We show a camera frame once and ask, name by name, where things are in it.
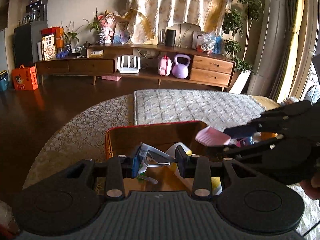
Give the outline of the pink doll figure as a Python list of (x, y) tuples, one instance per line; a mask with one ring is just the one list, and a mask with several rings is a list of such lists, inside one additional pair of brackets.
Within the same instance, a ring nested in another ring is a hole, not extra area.
[(104, 35), (104, 44), (110, 44), (114, 36), (114, 26), (116, 24), (116, 16), (114, 12), (106, 10), (104, 14), (98, 16), (100, 33)]

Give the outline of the red metal tin box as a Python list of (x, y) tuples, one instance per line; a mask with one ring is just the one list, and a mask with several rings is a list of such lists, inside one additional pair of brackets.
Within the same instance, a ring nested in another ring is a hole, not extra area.
[[(205, 155), (206, 148), (195, 140), (197, 133), (206, 128), (202, 121), (172, 122), (139, 126), (114, 127), (105, 135), (105, 154), (109, 159), (115, 155), (134, 154), (140, 143), (153, 146), (163, 152), (182, 142), (195, 154)], [(187, 191), (191, 193), (193, 179), (180, 178), (176, 164), (169, 167), (148, 168), (146, 175), (157, 184), (140, 179), (124, 179), (125, 194), (130, 191)]]

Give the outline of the floral cloth cover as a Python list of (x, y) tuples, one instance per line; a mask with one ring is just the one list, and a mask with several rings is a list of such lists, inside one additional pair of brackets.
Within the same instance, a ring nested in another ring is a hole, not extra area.
[(204, 32), (222, 27), (233, 0), (128, 0), (125, 19), (133, 44), (154, 40), (160, 31), (175, 24), (189, 23)]

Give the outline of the tall potted tree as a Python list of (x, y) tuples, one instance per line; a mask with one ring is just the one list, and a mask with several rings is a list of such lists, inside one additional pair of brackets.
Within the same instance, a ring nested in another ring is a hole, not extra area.
[(239, 73), (229, 92), (240, 94), (253, 70), (253, 64), (246, 61), (251, 27), (260, 19), (264, 8), (261, 0), (238, 0), (236, 4), (227, 10), (222, 31), (231, 36), (225, 40), (224, 50), (235, 62), (234, 71)]

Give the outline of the pink toy case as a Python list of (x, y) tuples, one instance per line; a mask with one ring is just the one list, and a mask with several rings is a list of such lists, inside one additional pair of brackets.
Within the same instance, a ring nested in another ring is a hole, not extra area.
[(172, 61), (167, 55), (164, 55), (158, 59), (157, 73), (160, 76), (169, 76), (171, 73), (171, 69)]

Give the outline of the white frame sunglasses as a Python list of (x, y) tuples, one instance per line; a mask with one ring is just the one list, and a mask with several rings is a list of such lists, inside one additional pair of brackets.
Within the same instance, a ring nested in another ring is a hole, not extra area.
[(139, 160), (139, 169), (136, 177), (138, 179), (146, 180), (153, 185), (158, 184), (158, 181), (145, 175), (147, 169), (170, 166), (175, 163), (175, 158), (145, 143), (140, 144), (137, 150), (137, 157)]

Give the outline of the snack box with face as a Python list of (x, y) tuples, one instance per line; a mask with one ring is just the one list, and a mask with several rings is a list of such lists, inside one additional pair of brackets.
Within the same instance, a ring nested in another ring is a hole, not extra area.
[(42, 38), (42, 55), (43, 59), (49, 60), (55, 56), (55, 44), (54, 44), (54, 35), (48, 35)]

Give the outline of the wooden tv console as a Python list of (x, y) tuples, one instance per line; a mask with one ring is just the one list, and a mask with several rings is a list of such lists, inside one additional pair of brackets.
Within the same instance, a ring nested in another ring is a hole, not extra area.
[(85, 57), (52, 58), (35, 64), (45, 75), (123, 76), (227, 88), (235, 62), (219, 54), (149, 44), (90, 46)]

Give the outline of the purple kettlebell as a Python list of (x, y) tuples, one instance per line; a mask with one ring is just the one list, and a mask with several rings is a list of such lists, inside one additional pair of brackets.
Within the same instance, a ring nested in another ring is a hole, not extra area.
[[(182, 59), (186, 59), (187, 63), (186, 64), (182, 64), (182, 63), (178, 63), (178, 59), (182, 58)], [(175, 58), (174, 58), (174, 67), (172, 69), (172, 74), (174, 77), (179, 78), (179, 79), (186, 79), (189, 75), (189, 64), (191, 62), (191, 57), (188, 55), (184, 55), (184, 54), (176, 54)]]

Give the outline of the potted green plant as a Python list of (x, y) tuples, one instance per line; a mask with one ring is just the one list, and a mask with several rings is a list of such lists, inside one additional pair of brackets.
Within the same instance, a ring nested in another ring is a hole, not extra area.
[(93, 21), (85, 19), (87, 22), (87, 28), (89, 31), (94, 30), (96, 32), (96, 44), (104, 45), (105, 44), (105, 35), (104, 35), (104, 24), (103, 20), (105, 19), (103, 14), (99, 14), (98, 8), (96, 8), (93, 13)]

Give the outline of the washing machine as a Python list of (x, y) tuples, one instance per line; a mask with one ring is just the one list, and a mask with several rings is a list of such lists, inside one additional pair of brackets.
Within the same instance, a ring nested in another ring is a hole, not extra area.
[(313, 64), (311, 64), (301, 100), (308, 100), (312, 103), (319, 100), (319, 80)]

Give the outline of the teal bucket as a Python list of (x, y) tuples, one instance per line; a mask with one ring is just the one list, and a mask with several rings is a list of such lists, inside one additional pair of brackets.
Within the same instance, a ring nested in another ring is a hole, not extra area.
[(7, 70), (0, 71), (0, 91), (4, 92), (8, 88), (8, 72)]

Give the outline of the clear plastic bag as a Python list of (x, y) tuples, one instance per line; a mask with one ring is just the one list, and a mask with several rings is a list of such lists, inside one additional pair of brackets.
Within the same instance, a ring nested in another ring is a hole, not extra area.
[(211, 54), (216, 44), (216, 32), (205, 33), (197, 36), (196, 50), (201, 53)]

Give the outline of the black smart speaker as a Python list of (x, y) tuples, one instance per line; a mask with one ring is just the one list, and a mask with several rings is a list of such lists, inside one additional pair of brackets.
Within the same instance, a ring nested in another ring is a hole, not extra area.
[(164, 45), (166, 47), (174, 47), (176, 40), (176, 30), (174, 29), (166, 29), (165, 30), (165, 40)]

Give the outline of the black cabinet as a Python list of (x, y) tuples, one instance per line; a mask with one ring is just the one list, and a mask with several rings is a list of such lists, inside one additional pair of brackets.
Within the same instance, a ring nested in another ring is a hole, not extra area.
[(16, 68), (20, 65), (31, 67), (39, 60), (37, 43), (41, 42), (41, 30), (47, 21), (34, 21), (14, 29), (14, 57)]

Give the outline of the quilted grey table mat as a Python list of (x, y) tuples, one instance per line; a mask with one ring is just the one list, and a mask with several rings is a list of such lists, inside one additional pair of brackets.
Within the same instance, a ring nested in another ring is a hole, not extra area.
[[(239, 162), (239, 154), (209, 155), (207, 146), (200, 156), (208, 158), (211, 177), (231, 181), (211, 200), (187, 191), (130, 191), (122, 200), (95, 194), (95, 180), (106, 180), (105, 135), (111, 128), (202, 121), (223, 132), (269, 110), (247, 95), (147, 89), (83, 111), (45, 144), (29, 171), (14, 207), (20, 239), (319, 239), (312, 234), (319, 223), (307, 219), (319, 202), (307, 202), (298, 183), (259, 173)], [(256, 132), (227, 145), (276, 136)]]

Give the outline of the white wifi router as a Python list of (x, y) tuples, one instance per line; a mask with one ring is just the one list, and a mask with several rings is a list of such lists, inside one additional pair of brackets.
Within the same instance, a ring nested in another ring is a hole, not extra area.
[(118, 56), (116, 67), (120, 74), (138, 74), (140, 71), (140, 57), (133, 55)]

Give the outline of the orange gift bag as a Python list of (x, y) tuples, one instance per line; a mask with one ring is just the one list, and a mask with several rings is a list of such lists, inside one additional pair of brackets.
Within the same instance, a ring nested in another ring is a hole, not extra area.
[(31, 90), (38, 89), (37, 72), (35, 66), (25, 67), (20, 65), (11, 71), (11, 77), (15, 90)]

